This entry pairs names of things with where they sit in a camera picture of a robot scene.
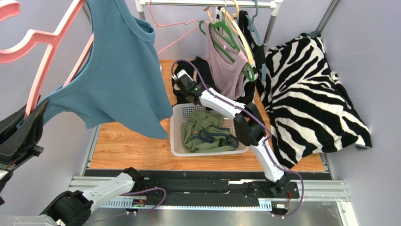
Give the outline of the thin pink wire hanger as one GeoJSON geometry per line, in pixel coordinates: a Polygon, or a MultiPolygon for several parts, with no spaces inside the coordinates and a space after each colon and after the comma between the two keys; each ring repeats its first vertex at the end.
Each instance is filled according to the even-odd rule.
{"type": "Polygon", "coordinates": [[[172,27],[172,26],[178,26],[178,25],[189,25],[189,24],[197,23],[197,25],[196,25],[194,28],[192,28],[192,29],[189,30],[187,33],[183,34],[181,37],[179,37],[178,39],[176,39],[175,41],[173,41],[172,43],[168,44],[166,47],[164,47],[163,49],[161,49],[160,51],[158,51],[158,53],[157,53],[158,55],[159,55],[160,53],[162,53],[163,51],[167,50],[169,47],[171,47],[171,46],[173,46],[174,44],[176,44],[178,41],[180,41],[180,40],[183,39],[185,36],[187,36],[188,34],[190,34],[191,32],[193,32],[196,28],[199,27],[199,22],[200,22],[199,19],[190,20],[190,21],[188,21],[188,22],[172,23],[172,24],[158,24],[156,18],[154,17],[154,15],[153,15],[153,13],[152,13],[152,10],[151,10],[151,3],[152,3],[152,0],[150,0],[150,1],[147,3],[147,7],[148,7],[148,12],[149,12],[149,14],[150,14],[150,16],[151,16],[151,18],[152,18],[152,20],[153,20],[153,22],[154,22],[154,25],[155,25],[155,28],[154,28],[154,29],[155,29],[155,30],[156,30],[157,28],[172,27]]]}

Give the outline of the green tank top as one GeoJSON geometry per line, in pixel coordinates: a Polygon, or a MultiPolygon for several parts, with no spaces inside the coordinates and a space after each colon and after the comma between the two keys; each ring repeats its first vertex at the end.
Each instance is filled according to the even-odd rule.
{"type": "Polygon", "coordinates": [[[189,153],[219,153],[234,151],[238,139],[229,128],[223,127],[225,119],[205,110],[192,112],[181,125],[181,140],[189,153]]]}

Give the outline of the blue tank top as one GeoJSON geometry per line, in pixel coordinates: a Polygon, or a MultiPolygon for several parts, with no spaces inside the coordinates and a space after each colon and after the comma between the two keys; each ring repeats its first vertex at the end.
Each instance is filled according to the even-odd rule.
{"type": "Polygon", "coordinates": [[[123,0],[88,0],[93,47],[77,76],[46,96],[44,122],[72,112],[91,129],[119,122],[143,136],[166,139],[161,121],[173,114],[162,78],[155,30],[123,0]]]}

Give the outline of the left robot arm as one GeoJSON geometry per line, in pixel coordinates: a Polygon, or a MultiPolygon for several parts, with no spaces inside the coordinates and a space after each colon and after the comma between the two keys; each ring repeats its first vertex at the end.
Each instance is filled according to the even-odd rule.
{"type": "MultiPolygon", "coordinates": [[[[28,117],[26,106],[0,122],[0,188],[3,189],[16,169],[38,157],[43,148],[38,146],[43,133],[44,113],[48,101],[40,103],[28,117]]],[[[84,191],[65,191],[59,194],[38,216],[0,216],[2,226],[81,226],[103,204],[125,193],[138,191],[144,176],[133,167],[117,177],[84,191]]]]}

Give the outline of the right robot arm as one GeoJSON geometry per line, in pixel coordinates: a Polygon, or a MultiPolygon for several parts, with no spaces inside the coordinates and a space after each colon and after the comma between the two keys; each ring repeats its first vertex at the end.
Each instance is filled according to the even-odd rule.
{"type": "Polygon", "coordinates": [[[270,190],[278,194],[288,194],[290,179],[281,169],[269,145],[268,140],[272,133],[264,124],[255,104],[244,105],[230,100],[212,88],[197,84],[186,73],[180,76],[174,74],[172,79],[189,102],[215,110],[232,120],[238,141],[250,147],[256,155],[266,179],[271,182],[270,190]]]}

